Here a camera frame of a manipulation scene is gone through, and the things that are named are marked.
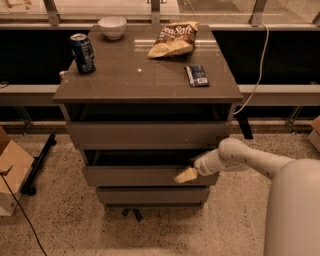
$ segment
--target drawer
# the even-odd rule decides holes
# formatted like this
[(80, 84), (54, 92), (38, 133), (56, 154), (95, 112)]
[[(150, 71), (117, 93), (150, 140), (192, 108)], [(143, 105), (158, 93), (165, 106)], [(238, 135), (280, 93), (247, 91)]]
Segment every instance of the drawer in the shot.
[(78, 123), (67, 128), (77, 148), (208, 148), (230, 133), (231, 122)]
[(83, 174), (89, 186), (210, 186), (217, 182), (218, 174), (199, 176), (193, 181), (177, 184), (174, 177), (183, 168), (175, 167), (84, 167)]
[(209, 188), (97, 188), (99, 201), (107, 206), (199, 205), (207, 201)]

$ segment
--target blue soda can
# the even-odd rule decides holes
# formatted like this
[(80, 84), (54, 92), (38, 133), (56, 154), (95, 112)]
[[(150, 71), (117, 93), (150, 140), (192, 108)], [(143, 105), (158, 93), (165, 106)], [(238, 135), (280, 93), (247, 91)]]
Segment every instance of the blue soda can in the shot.
[(72, 51), (80, 73), (88, 74), (96, 70), (91, 42), (85, 34), (74, 34), (70, 37)]

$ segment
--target chip bag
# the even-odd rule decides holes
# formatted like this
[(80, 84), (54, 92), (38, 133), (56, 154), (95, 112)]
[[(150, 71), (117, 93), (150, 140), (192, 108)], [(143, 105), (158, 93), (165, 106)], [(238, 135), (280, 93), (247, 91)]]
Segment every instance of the chip bag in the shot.
[(148, 58), (173, 57), (190, 53), (198, 31), (198, 22), (174, 22), (166, 25), (148, 53)]

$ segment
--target speckled floor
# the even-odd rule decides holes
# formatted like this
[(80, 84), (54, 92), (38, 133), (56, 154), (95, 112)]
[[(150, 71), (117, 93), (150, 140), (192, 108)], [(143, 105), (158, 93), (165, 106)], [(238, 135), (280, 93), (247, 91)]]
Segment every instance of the speckled floor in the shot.
[[(33, 156), (47, 137), (11, 135)], [(241, 134), (231, 137), (244, 140)], [(37, 194), (21, 198), (48, 255), (262, 255), (270, 181), (255, 171), (221, 173), (203, 209), (145, 208), (138, 223), (132, 212), (124, 218), (121, 209), (99, 203), (68, 135), (56, 140), (37, 178)], [(320, 159), (307, 134), (256, 133), (244, 142), (292, 158)], [(0, 255), (42, 255), (19, 208), (0, 217)]]

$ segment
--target open drawer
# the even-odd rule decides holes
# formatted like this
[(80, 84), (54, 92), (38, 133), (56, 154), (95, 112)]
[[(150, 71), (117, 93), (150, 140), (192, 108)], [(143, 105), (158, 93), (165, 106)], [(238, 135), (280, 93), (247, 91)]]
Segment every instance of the open drawer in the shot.
[(86, 166), (84, 177), (89, 186), (94, 187), (126, 187), (126, 186), (210, 186), (215, 185), (218, 174), (177, 184), (174, 177), (183, 168), (170, 166), (135, 166), (135, 167), (105, 167)]

